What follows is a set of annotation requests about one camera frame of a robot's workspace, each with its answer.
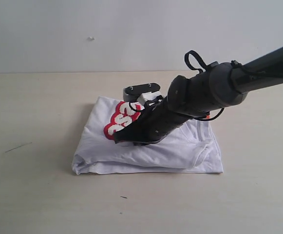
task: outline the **red and white logo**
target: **red and white logo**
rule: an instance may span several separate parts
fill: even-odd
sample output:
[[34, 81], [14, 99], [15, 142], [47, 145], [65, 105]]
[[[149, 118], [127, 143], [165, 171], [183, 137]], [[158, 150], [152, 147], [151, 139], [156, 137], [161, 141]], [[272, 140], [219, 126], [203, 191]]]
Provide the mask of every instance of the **red and white logo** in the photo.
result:
[[[132, 108], [136, 110], [141, 110], [141, 105], [131, 103]], [[113, 134], [117, 131], [122, 130], [133, 121], [138, 119], [140, 112], [136, 112], [132, 110], [128, 104], [128, 102], [121, 101], [117, 104], [115, 108], [115, 113], [111, 117], [111, 121], [107, 124], [103, 133], [107, 139], [113, 140]]]

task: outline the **scratch mark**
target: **scratch mark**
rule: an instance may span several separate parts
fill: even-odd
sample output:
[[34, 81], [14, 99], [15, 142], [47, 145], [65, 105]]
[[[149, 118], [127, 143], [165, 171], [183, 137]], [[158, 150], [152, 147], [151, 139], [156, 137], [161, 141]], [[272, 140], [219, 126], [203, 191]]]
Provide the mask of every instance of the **scratch mark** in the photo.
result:
[[29, 144], [32, 144], [32, 142], [22, 144], [22, 145], [20, 145], [20, 146], [18, 146], [18, 147], [16, 147], [16, 148], [11, 149], [11, 150], [7, 150], [7, 151], [5, 151], [5, 153], [8, 153], [8, 152], [10, 152], [10, 151], [12, 151], [12, 150], [15, 150], [15, 149], [17, 149], [17, 148], [20, 148], [20, 147], [22, 147], [22, 146], [29, 145]]

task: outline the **white wall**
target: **white wall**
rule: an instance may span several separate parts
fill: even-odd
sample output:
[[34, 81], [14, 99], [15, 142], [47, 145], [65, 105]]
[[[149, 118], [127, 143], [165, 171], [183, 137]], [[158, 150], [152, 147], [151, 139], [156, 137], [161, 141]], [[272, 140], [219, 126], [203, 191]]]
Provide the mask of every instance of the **white wall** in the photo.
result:
[[190, 49], [247, 62], [281, 46], [283, 0], [0, 0], [0, 73], [183, 70]]

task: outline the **white t-shirt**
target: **white t-shirt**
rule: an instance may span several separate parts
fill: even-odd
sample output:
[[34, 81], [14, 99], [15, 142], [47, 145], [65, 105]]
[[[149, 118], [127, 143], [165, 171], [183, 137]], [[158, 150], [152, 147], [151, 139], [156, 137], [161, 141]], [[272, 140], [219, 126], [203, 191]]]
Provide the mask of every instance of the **white t-shirt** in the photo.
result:
[[84, 127], [72, 169], [81, 173], [222, 173], [221, 154], [209, 122], [189, 120], [157, 144], [115, 144], [113, 132], [136, 120], [128, 103], [99, 97]]

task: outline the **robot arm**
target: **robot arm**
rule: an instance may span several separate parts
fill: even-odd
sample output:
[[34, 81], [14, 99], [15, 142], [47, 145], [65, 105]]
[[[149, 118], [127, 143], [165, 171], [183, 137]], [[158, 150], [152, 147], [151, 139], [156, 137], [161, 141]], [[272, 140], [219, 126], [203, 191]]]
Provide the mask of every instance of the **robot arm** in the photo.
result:
[[[193, 55], [205, 71], [192, 67], [189, 55]], [[143, 90], [150, 92], [145, 97], [151, 100], [144, 101], [145, 109], [138, 120], [114, 133], [116, 143], [158, 143], [189, 119], [213, 120], [207, 119], [210, 111], [221, 109], [219, 116], [224, 108], [240, 104], [249, 91], [283, 83], [283, 47], [245, 65], [236, 61], [206, 65], [194, 51], [186, 53], [185, 62], [199, 74], [190, 79], [177, 76], [165, 98], [157, 93], [159, 86], [155, 83], [125, 89], [131, 102], [138, 98], [145, 100], [145, 95], [139, 97]]]

